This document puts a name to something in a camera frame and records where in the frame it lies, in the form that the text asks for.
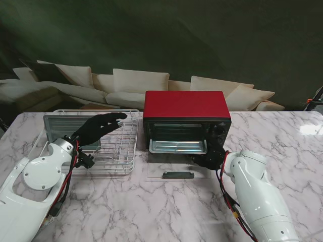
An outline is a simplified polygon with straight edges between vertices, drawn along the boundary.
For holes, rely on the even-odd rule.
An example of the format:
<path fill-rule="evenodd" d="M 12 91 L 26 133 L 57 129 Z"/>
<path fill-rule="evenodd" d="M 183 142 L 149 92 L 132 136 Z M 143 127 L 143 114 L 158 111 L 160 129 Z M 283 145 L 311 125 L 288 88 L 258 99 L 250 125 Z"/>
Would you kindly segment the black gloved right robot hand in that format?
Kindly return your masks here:
<path fill-rule="evenodd" d="M 205 167 L 209 170 L 219 170 L 224 162 L 226 151 L 217 138 L 206 138 L 206 144 L 206 154 L 192 154 L 190 157 L 195 164 L 201 167 Z"/>

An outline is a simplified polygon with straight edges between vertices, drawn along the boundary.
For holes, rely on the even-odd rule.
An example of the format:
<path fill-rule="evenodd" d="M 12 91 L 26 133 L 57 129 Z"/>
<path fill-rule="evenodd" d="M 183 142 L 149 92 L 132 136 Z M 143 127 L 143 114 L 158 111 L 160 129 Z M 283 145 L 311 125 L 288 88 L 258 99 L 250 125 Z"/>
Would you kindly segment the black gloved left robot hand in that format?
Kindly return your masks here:
<path fill-rule="evenodd" d="M 122 112 L 95 115 L 72 134 L 71 141 L 77 140 L 80 147 L 95 143 L 101 137 L 118 129 L 120 127 L 118 121 L 126 118 L 127 115 Z"/>

